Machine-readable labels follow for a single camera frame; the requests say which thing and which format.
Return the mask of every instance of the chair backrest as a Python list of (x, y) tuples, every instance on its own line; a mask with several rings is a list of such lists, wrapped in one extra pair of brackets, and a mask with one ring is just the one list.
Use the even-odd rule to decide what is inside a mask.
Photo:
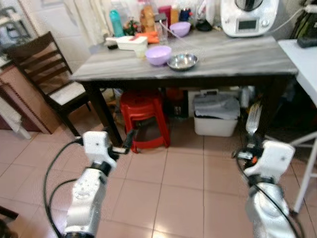
[(6, 50), (21, 73), (44, 95), (41, 84), (72, 71), (51, 32), (24, 45)]

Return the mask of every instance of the stainless steel bowl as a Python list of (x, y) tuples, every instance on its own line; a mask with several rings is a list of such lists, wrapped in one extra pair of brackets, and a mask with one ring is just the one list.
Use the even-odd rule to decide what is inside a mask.
[(167, 62), (168, 66), (176, 71), (189, 70), (195, 66), (198, 58), (192, 54), (179, 54), (172, 56)]

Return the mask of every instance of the plastic bottle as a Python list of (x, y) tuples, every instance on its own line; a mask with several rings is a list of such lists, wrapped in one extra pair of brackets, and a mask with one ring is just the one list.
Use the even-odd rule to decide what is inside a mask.
[(124, 36), (123, 33), (123, 27), (121, 24), (120, 14), (117, 10), (111, 10), (110, 11), (110, 19), (113, 26), (114, 36), (115, 37), (121, 37)]

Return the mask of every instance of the wooden table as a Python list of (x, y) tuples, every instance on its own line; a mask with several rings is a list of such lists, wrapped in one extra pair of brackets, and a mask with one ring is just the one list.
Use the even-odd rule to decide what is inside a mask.
[(175, 72), (168, 66), (155, 67), (138, 59), (133, 51), (103, 49), (72, 75), (86, 89), (111, 140), (122, 143), (112, 115), (99, 88), (159, 88), (254, 85), (265, 86), (259, 132), (264, 134), (277, 109), (287, 82), (298, 70), (273, 37), (231, 39), (223, 32), (193, 32), (183, 38), (190, 47), (173, 39), (173, 53), (196, 53), (200, 61), (190, 71)]

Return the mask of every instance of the fork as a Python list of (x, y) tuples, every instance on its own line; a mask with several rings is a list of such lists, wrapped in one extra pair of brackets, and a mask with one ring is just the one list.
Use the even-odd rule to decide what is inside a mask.
[(247, 119), (246, 130), (252, 136), (259, 127), (261, 117), (262, 106), (259, 103), (255, 103), (251, 106), (249, 116)]

